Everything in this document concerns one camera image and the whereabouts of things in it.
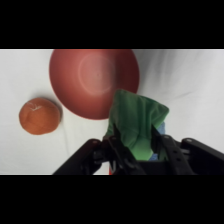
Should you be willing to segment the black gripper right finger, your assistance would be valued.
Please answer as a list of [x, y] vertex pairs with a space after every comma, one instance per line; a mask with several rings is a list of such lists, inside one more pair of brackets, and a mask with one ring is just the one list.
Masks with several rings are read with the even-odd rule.
[[161, 135], [155, 127], [152, 127], [151, 148], [153, 153], [157, 155], [157, 160], [160, 162], [173, 160], [172, 147], [173, 140], [170, 136]]

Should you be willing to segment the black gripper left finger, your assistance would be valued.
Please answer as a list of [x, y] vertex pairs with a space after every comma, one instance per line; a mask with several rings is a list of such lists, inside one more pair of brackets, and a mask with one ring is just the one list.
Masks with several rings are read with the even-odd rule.
[[108, 137], [109, 163], [111, 169], [133, 169], [134, 161], [130, 150], [122, 143], [121, 133], [113, 125], [113, 134]]

